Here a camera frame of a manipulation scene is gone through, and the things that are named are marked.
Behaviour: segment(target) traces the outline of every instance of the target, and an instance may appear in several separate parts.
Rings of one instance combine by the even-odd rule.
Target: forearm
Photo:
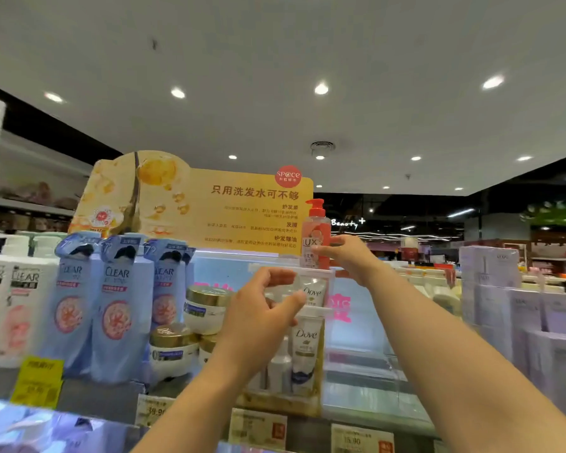
[[[133,453],[214,453],[242,386],[225,367],[211,359]]]
[[[510,362],[389,266],[374,271],[367,287],[403,371],[456,451],[504,451],[490,442],[507,447],[541,419],[546,431],[566,434],[563,415]]]

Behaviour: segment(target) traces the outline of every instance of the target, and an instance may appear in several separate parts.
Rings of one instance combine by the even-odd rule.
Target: illuminated white sign
[[[361,217],[361,219],[358,220],[358,222],[360,222],[361,224],[363,224],[365,222],[365,220]],[[357,229],[358,224],[356,224],[354,221],[350,221],[350,222],[339,222],[337,219],[332,219],[331,220],[331,225],[332,226],[338,226],[338,227],[354,227],[354,230]]]

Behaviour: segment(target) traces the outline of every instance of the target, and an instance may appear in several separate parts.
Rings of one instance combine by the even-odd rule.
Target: person's right hand
[[[358,237],[336,235],[331,238],[331,242],[341,246],[313,246],[313,253],[335,259],[361,286],[365,286],[383,265]]]

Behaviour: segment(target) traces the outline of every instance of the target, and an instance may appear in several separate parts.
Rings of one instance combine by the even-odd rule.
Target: ceiling
[[[566,157],[566,0],[0,0],[0,89],[121,152],[468,196]]]

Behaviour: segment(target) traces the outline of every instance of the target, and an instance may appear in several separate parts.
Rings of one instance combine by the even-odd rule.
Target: white jar
[[[189,287],[182,312],[186,326],[197,334],[216,334],[222,327],[231,294],[226,289],[209,286]]]
[[[149,336],[149,362],[158,381],[189,373],[197,361],[199,337],[179,322],[159,326]]]
[[[199,342],[199,365],[206,365],[216,346],[217,335],[204,335]]]

